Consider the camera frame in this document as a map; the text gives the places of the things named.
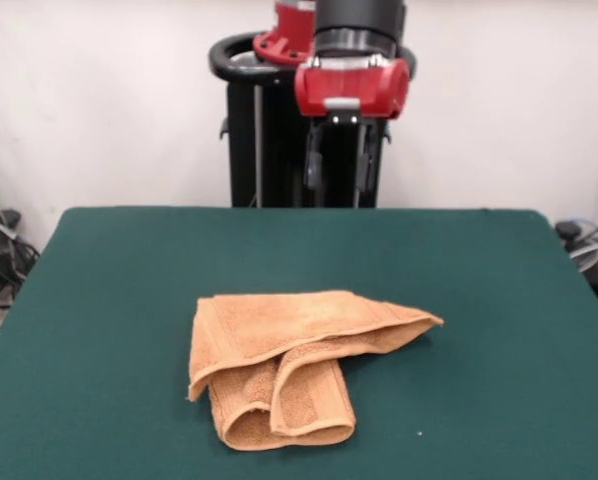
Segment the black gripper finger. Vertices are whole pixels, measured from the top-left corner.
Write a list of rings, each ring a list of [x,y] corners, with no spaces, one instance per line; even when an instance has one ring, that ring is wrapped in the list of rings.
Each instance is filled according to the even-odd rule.
[[[359,142],[356,160],[355,189],[366,191],[369,188],[371,168],[374,163],[376,128],[373,124],[362,124],[359,128]]]
[[[308,189],[319,189],[322,184],[323,155],[320,151],[323,128],[311,125],[306,142],[304,183]]]

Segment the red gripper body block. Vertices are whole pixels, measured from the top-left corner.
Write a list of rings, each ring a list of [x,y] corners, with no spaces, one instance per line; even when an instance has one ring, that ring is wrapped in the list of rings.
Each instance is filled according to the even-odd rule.
[[[393,120],[404,109],[409,83],[403,59],[314,57],[297,69],[294,91],[308,118],[349,113],[359,120]]]

